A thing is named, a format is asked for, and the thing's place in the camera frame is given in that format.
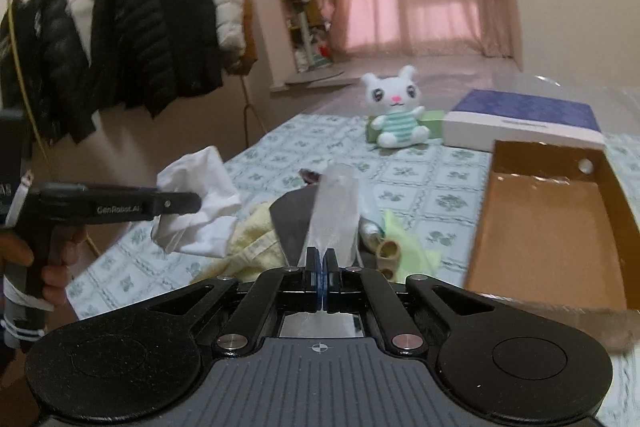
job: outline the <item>green box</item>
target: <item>green box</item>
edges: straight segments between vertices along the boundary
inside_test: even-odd
[[[442,120],[444,120],[444,111],[440,110],[432,110],[425,111],[422,118],[418,120],[420,125],[425,126],[429,129],[429,138],[442,138]],[[376,131],[371,128],[371,122],[375,116],[370,116],[369,120],[367,120],[367,143],[375,143],[378,140],[378,136],[380,136],[380,131]]]

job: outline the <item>table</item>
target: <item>table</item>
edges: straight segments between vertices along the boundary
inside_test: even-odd
[[[593,107],[607,134],[607,155],[640,219],[640,89],[563,87],[522,74],[418,74],[427,109],[452,108],[471,89],[497,89],[566,98]],[[242,210],[302,185],[300,168],[322,171],[330,161],[354,165],[369,179],[383,208],[392,209],[426,248],[439,250],[436,276],[462,285],[478,219],[490,154],[443,147],[379,150],[364,139],[364,90],[350,86],[271,131],[226,167],[241,191]],[[134,225],[68,288],[74,309],[89,317],[184,286],[206,259],[167,256]],[[612,357],[614,383],[598,418],[607,427],[640,425],[640,346]]]

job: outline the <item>gray ridged panel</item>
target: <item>gray ridged panel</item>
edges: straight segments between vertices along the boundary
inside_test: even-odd
[[[184,402],[136,427],[490,427],[457,406],[417,360],[373,339],[266,339],[214,364]],[[575,427],[595,426],[590,420]],[[42,427],[63,427],[48,420]]]

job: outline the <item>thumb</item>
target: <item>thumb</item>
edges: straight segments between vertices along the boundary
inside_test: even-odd
[[[15,233],[2,231],[0,232],[0,259],[30,266],[33,263],[33,253],[29,245]]]

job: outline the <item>plush toy head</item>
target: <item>plush toy head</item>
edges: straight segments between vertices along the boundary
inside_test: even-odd
[[[413,83],[415,68],[405,66],[398,76],[378,78],[373,73],[362,79],[367,86],[369,114],[377,116],[393,112],[411,111],[420,105],[420,90]]]

